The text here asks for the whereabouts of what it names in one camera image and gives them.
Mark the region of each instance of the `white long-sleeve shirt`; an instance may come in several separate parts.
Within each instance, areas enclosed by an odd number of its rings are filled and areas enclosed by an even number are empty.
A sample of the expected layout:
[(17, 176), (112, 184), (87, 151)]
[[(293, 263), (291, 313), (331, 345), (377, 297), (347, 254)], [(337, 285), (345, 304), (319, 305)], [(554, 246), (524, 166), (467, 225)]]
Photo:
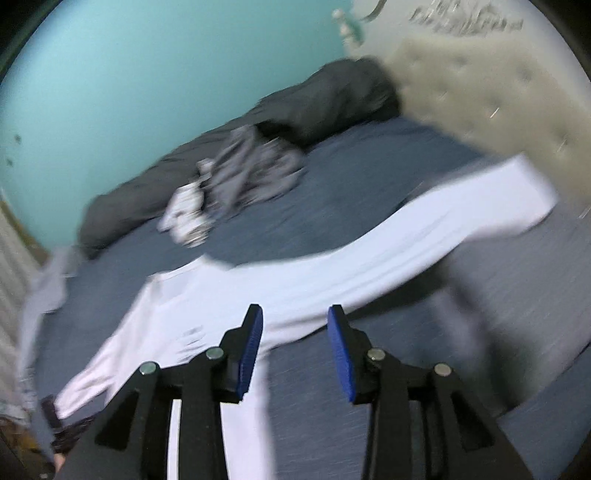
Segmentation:
[[(334, 251), (234, 268), (200, 257), (152, 275), (117, 331), (58, 395), (58, 415), (68, 417), (105, 390), (110, 400), (145, 361), (162, 368), (187, 362), (217, 345), (242, 323), (248, 306), (258, 303), (264, 331), (251, 390), (241, 405), (222, 406), (222, 423), (230, 478), (273, 479), (266, 418), (271, 348), (325, 325), (332, 304), (355, 310), (431, 267), (461, 242), (523, 232), (555, 204), (553, 188), (519, 155), (427, 192)], [(175, 454), (169, 449), (169, 458)], [(173, 466), (169, 475), (174, 473)]]

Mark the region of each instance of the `gray comforter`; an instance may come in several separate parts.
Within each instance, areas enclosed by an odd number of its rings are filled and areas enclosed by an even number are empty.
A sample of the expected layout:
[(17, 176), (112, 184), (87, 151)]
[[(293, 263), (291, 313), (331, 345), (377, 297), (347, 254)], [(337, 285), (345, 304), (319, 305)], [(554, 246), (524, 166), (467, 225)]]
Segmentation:
[(82, 220), (79, 243), (94, 258), (162, 215), (173, 192), (197, 173), (197, 162), (213, 158), (235, 128), (256, 125), (267, 138), (281, 137), (306, 148), (359, 122), (398, 114), (394, 86), (375, 61), (329, 63), (302, 84), (263, 98), (242, 117), (181, 145), (138, 177), (95, 198)]

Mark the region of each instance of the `crumpled gray clothing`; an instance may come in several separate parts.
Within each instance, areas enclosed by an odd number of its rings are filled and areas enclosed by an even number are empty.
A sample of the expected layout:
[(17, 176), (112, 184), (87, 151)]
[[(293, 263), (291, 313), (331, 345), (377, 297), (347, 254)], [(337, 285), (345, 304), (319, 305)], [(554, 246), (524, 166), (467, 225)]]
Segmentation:
[(303, 153), (289, 142), (267, 141), (252, 125), (234, 129), (203, 185), (205, 212), (215, 219), (232, 217), (248, 205), (289, 192), (303, 172)]
[(75, 275), (84, 261), (76, 247), (56, 248), (39, 275), (21, 309), (16, 367), (17, 391), (26, 410), (37, 407), (33, 366), (37, 358), (37, 337), (46, 313), (55, 312), (67, 299), (66, 279)]

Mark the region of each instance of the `beige headboard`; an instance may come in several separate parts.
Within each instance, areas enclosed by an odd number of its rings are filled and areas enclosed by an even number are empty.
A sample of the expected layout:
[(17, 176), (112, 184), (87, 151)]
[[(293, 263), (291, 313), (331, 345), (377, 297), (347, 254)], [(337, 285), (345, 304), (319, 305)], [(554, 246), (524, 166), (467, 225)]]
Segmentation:
[(524, 151), (591, 200), (591, 115), (512, 35), (408, 38), (382, 59), (406, 115), (503, 155)]

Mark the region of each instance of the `blue gripper pad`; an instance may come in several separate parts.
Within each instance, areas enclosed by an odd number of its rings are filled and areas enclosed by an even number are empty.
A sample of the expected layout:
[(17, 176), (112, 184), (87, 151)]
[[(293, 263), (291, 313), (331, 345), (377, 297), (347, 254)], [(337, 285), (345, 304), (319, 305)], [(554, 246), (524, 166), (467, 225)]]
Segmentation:
[(340, 323), (343, 321), (346, 322), (347, 320), (341, 318), (341, 315), (344, 316), (344, 312), (340, 306), (333, 305), (329, 308), (327, 315), (328, 333), (340, 385), (343, 388), (345, 395), (347, 395), (349, 402), (353, 402), (356, 397), (355, 367), (353, 366), (353, 362), (349, 355), (349, 350), (340, 325)]
[(255, 368), (256, 354), (261, 343), (262, 336), (262, 308), (258, 305), (251, 305), (246, 313), (243, 327), (249, 326), (248, 338), (246, 339), (242, 357), (238, 363), (238, 386), (236, 395), (240, 400), (248, 392), (251, 384), (252, 371)]

